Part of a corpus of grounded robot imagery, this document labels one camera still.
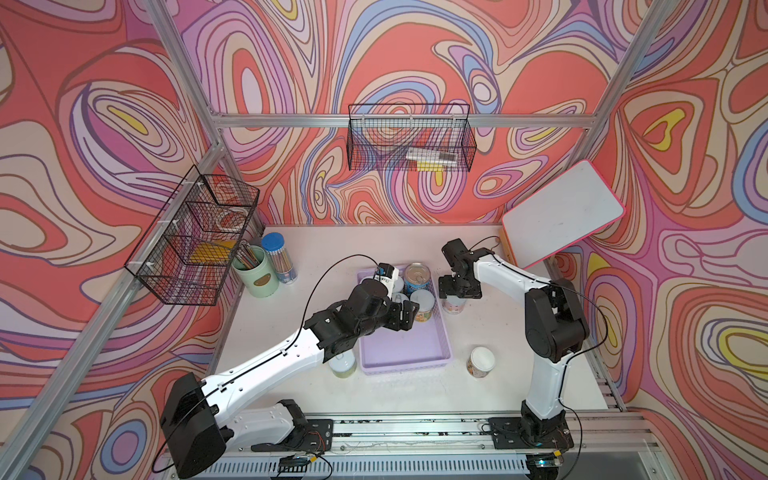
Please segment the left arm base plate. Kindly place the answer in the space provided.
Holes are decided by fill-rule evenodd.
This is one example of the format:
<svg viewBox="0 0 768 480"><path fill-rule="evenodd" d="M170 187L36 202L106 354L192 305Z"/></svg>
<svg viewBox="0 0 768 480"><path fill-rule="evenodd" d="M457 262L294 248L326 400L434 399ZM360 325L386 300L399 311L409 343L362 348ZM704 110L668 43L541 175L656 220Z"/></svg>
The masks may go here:
<svg viewBox="0 0 768 480"><path fill-rule="evenodd" d="M309 452L323 454L332 447L334 421L308 419L292 399L278 401L270 410L269 429L251 442L252 452Z"/></svg>

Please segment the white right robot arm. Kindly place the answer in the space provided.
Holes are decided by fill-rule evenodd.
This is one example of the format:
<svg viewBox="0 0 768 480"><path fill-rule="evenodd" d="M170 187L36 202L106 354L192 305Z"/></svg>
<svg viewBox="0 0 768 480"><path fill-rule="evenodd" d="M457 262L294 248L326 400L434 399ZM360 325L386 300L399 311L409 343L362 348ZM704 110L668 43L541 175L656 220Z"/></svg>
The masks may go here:
<svg viewBox="0 0 768 480"><path fill-rule="evenodd" d="M520 434L531 445L567 427L561 403L568 362L590 336L578 292L567 280L549 280L516 267L487 248L460 239L442 247L451 273L438 280L439 297L480 299L492 286L524 307L524 336L534 353L531 385L521 405Z"/></svg>

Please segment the purple plastic basket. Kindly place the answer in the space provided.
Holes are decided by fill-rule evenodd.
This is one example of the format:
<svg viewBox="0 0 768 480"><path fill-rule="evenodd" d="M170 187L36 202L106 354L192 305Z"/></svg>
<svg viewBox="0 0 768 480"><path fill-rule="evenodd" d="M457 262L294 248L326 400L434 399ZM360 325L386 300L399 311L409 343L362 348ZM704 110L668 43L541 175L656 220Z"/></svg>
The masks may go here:
<svg viewBox="0 0 768 480"><path fill-rule="evenodd" d="M430 318L415 321L408 331L384 327L359 341L358 363L367 375L403 372L447 365L453 359L439 302Z"/></svg>

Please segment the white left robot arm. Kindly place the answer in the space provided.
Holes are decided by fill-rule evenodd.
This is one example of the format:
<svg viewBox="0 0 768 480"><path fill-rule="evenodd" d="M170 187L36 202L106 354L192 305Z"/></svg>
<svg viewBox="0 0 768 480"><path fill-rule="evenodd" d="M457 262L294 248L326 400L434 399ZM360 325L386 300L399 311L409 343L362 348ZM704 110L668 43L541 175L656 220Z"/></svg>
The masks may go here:
<svg viewBox="0 0 768 480"><path fill-rule="evenodd" d="M280 400L249 420L240 413L283 381L352 350L359 338L379 328L410 330L418 310L410 300L394 301L389 283L367 278L347 299L305 320L295 338L224 373L204 379L186 374L176 380L160 427L177 476L192 478L239 448L319 451L320 430L291 399Z"/></svg>

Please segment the white lid can front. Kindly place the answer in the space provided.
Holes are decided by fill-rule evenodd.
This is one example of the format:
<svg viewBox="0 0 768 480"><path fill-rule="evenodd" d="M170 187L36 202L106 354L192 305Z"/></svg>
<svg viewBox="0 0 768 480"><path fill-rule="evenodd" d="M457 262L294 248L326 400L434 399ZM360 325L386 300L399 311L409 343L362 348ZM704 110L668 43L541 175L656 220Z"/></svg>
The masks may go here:
<svg viewBox="0 0 768 480"><path fill-rule="evenodd" d="M466 306L466 300L456 296L447 296L442 300L443 310L451 315L457 315L463 312Z"/></svg>

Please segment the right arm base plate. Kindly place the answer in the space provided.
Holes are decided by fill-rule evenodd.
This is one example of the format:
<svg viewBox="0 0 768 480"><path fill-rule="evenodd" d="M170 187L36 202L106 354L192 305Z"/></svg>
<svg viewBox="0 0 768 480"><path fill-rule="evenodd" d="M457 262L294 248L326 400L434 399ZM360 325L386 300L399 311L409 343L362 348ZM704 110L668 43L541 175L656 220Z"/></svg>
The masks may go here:
<svg viewBox="0 0 768 480"><path fill-rule="evenodd" d="M539 420L536 416L491 417L488 424L497 450L565 452L574 447L564 411L546 420Z"/></svg>

